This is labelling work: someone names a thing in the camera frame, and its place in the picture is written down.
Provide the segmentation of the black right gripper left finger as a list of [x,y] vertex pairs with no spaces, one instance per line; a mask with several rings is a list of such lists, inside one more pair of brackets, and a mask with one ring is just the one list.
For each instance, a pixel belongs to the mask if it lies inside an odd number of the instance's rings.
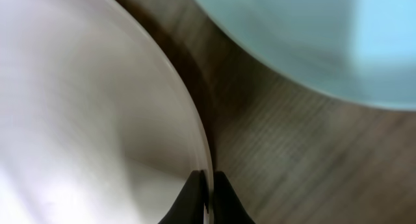
[[198,170],[192,171],[173,205],[159,224],[203,224],[207,198],[205,173]]

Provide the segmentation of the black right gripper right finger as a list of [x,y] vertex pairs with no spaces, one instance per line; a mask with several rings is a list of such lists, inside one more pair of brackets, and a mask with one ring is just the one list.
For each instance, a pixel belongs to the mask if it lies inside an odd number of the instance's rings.
[[255,224],[223,171],[214,172],[213,212],[215,224]]

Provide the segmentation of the light blue plastic plate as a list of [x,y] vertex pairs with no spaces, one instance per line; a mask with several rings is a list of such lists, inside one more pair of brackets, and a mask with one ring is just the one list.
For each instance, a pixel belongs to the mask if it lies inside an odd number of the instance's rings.
[[316,92],[415,110],[415,0],[195,0],[258,61]]

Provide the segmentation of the pink plastic plate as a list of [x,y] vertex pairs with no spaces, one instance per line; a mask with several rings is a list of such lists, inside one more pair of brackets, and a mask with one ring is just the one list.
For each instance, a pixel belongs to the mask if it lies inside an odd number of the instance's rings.
[[1,222],[158,223],[213,167],[181,77],[115,0],[1,0]]

